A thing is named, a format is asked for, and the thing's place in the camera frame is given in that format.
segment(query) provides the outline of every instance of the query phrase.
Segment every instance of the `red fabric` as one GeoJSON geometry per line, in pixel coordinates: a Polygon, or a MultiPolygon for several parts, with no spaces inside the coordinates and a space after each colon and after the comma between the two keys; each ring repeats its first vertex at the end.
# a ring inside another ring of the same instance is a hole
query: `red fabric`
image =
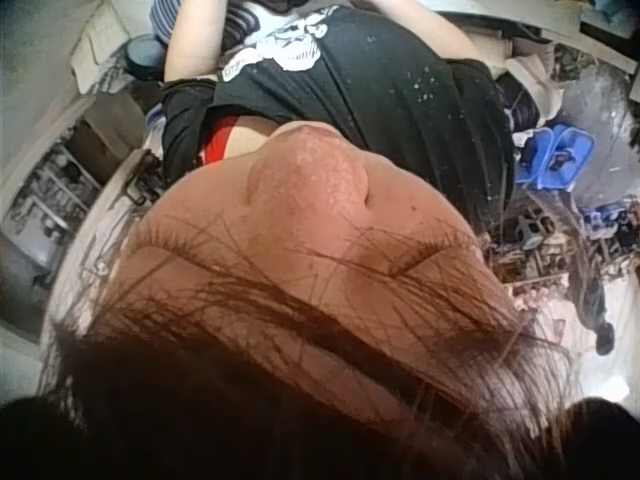
{"type": "Polygon", "coordinates": [[[210,165],[224,159],[227,150],[231,130],[238,121],[238,117],[223,118],[216,123],[216,127],[211,134],[211,140],[204,147],[204,164],[210,165]]]}

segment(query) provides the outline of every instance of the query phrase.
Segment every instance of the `white print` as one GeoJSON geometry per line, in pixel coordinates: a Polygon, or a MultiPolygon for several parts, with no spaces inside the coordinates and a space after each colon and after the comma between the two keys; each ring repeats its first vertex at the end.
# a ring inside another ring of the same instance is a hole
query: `white print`
{"type": "Polygon", "coordinates": [[[276,30],[255,46],[240,50],[222,70],[222,80],[234,79],[247,65],[265,59],[274,60],[284,71],[301,72],[311,69],[320,58],[317,39],[327,34],[328,27],[320,23],[333,14],[337,6],[323,8],[286,27],[276,30]]]}

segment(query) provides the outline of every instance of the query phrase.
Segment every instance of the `eyelash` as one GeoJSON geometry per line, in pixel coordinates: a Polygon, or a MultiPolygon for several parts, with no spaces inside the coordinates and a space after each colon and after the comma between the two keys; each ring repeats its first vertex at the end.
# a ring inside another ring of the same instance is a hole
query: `eyelash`
{"type": "Polygon", "coordinates": [[[411,270],[417,268],[427,260],[435,257],[439,253],[449,250],[452,247],[465,249],[477,247],[477,241],[460,231],[448,233],[439,241],[420,241],[415,249],[412,249],[406,258],[399,259],[398,264],[393,265],[389,270],[392,278],[406,275],[411,270]]]}
{"type": "MultiPolygon", "coordinates": [[[[194,241],[178,238],[176,233],[167,234],[166,232],[161,232],[157,226],[151,226],[134,237],[131,249],[160,248],[188,262],[209,269],[210,265],[208,264],[210,262],[206,262],[201,256],[194,254],[194,252],[198,251],[194,245],[194,241]]],[[[408,250],[408,253],[403,258],[394,261],[394,265],[389,269],[389,276],[396,278],[406,275],[424,262],[452,247],[459,249],[477,248],[478,243],[474,237],[458,230],[453,233],[447,233],[438,241],[418,241],[418,245],[408,250]]]]}

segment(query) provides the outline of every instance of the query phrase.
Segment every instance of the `blue plastic container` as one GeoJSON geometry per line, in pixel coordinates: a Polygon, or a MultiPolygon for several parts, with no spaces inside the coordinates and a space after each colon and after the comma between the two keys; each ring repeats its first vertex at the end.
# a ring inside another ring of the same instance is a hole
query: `blue plastic container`
{"type": "Polygon", "coordinates": [[[516,173],[516,183],[529,185],[534,183],[547,165],[553,151],[553,132],[549,128],[541,128],[533,134],[536,153],[528,165],[520,164],[516,173]]]}
{"type": "Polygon", "coordinates": [[[552,153],[537,176],[535,187],[538,190],[543,188],[569,190],[587,165],[595,147],[595,139],[584,130],[567,125],[555,126],[553,137],[555,142],[552,153]],[[564,163],[557,171],[553,171],[550,168],[554,162],[554,155],[558,152],[570,155],[573,159],[564,163]]]}

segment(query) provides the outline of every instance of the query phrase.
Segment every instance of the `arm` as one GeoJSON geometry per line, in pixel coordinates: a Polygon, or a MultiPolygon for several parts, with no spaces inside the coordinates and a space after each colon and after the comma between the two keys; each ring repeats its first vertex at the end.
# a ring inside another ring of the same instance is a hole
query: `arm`
{"type": "Polygon", "coordinates": [[[220,57],[228,0],[184,0],[169,43],[165,81],[213,73],[220,57]]]}
{"type": "Polygon", "coordinates": [[[368,0],[382,14],[410,30],[445,59],[481,60],[462,30],[418,0],[368,0]]]}

